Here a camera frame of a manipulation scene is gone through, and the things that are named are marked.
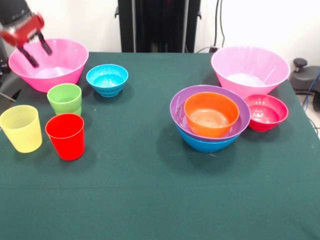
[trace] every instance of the light blue bowl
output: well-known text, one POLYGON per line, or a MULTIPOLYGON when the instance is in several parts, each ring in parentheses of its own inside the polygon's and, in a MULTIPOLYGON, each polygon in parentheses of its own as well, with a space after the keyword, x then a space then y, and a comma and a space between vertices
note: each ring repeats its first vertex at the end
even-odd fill
POLYGON ((202 153, 214 153, 216 151, 219 151, 221 149, 224 149, 228 147, 230 144, 232 144, 239 135, 226 140, 226 141, 201 141, 198 139, 195 139, 186 133, 184 133, 177 125, 175 125, 176 128, 178 129, 181 137, 183 140, 190 145, 190 147, 194 148, 198 152, 202 153))
POLYGON ((111 98, 124 88, 128 76, 128 71, 122 66, 104 64, 88 71, 86 80, 101 96, 111 98))

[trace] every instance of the black cable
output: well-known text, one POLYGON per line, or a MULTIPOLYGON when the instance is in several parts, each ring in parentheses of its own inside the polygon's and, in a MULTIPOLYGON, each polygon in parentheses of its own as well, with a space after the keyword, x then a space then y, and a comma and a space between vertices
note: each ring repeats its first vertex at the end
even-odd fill
POLYGON ((213 46, 206 46, 206 47, 204 47, 204 48, 201 48, 199 51, 197 51, 196 53, 198 54, 198 53, 200 53, 202 50, 205 50, 205 49, 210 49, 210 48, 212 48, 213 46))
POLYGON ((222 27, 222 0, 220 0, 220 29, 221 29, 221 34, 222 34, 222 37, 223 37, 223 40, 222 40, 222 47, 224 47, 224 44, 225 44, 225 34, 224 34, 224 29, 222 27))
POLYGON ((215 47, 217 44, 217 34, 218 34, 218 6, 219 6, 219 0, 216 0, 216 6, 215 6, 215 35, 214 35, 214 44, 215 47))
POLYGON ((318 73, 318 76, 315 78, 315 80, 313 81, 313 83, 311 84, 311 86, 309 87, 309 90, 308 92, 306 93, 306 96, 303 100, 303 103, 302 103, 302 108, 306 111, 307 109, 305 109, 305 105, 307 104, 307 108, 308 108, 308 100, 309 100, 309 94, 310 94, 310 91, 312 90, 312 88, 316 85, 317 81, 319 80, 320 78, 320 72, 318 73))
POLYGON ((309 120, 310 120, 310 122, 312 123, 313 128, 315 129, 316 134, 318 135, 318 134, 319 134, 319 131, 318 131, 319 127, 316 126, 316 124, 314 123, 314 121, 311 120, 311 118, 309 118, 309 120))

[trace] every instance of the black knob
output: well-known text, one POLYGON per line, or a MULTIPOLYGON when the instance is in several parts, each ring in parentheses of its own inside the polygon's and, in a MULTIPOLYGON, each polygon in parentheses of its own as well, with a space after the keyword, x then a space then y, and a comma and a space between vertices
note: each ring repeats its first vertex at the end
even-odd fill
POLYGON ((293 63, 296 68, 302 69, 303 67, 307 66, 308 62, 304 58, 295 58, 293 63))

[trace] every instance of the plastic bowl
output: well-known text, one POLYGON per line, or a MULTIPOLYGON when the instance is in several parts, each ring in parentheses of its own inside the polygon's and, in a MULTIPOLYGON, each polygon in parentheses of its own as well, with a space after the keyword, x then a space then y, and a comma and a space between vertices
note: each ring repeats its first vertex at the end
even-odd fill
POLYGON ((244 100, 251 111, 249 127, 257 132, 273 129, 283 123, 289 115, 287 106, 274 96, 256 94, 244 100))
POLYGON ((25 44, 24 48, 39 63, 34 68, 17 49, 9 58, 11 70, 34 89, 47 93, 59 84, 75 84, 89 57, 88 49, 69 39, 47 39, 52 55, 47 55, 39 41, 25 44))
POLYGON ((202 137, 219 138, 239 118, 239 108, 229 97, 216 92, 199 92, 184 103, 189 128, 202 137))
POLYGON ((230 144, 232 144, 239 135, 230 138, 229 140, 220 141, 220 142, 212 142, 212 141, 201 141, 198 139, 195 139, 189 135, 187 135, 185 132, 183 132, 180 127, 176 125, 176 128, 179 131, 179 134, 183 138, 183 140, 190 145, 193 149, 197 150, 198 152, 202 153, 214 153, 216 151, 219 151, 221 149, 224 149, 228 147, 230 144))
POLYGON ((221 142, 221 141, 232 139, 235 136, 241 134, 247 128, 250 122, 250 110, 246 102, 234 92, 229 91, 225 88, 222 88, 219 86, 213 86, 213 85, 196 85, 196 86, 190 86, 185 89, 182 89, 172 98, 170 103, 170 113, 175 124, 179 126, 179 128, 181 128, 183 132, 185 132, 187 135, 195 139, 198 139, 204 142, 221 142), (201 93, 201 92, 212 92, 212 93, 223 94, 231 98, 237 104, 239 108, 240 116, 226 135, 222 137, 202 137, 194 134, 189 129, 187 124, 186 113, 184 110, 184 104, 185 104, 185 101, 190 96, 196 93, 201 93))
POLYGON ((104 64, 92 68, 86 74, 87 82, 101 96, 111 98, 120 93, 128 80, 128 71, 119 65, 104 64))
POLYGON ((281 56, 252 46, 222 48, 213 54, 211 65, 221 86, 242 98, 268 94, 290 74, 289 64, 281 56))

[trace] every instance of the red bowl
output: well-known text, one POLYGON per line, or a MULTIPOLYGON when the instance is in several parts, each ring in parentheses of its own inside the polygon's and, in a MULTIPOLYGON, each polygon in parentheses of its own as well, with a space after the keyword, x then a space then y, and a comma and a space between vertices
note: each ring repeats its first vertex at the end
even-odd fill
POLYGON ((256 94, 244 99, 251 112, 249 127, 257 132, 266 132, 283 123, 288 115, 287 106, 278 98, 256 94))

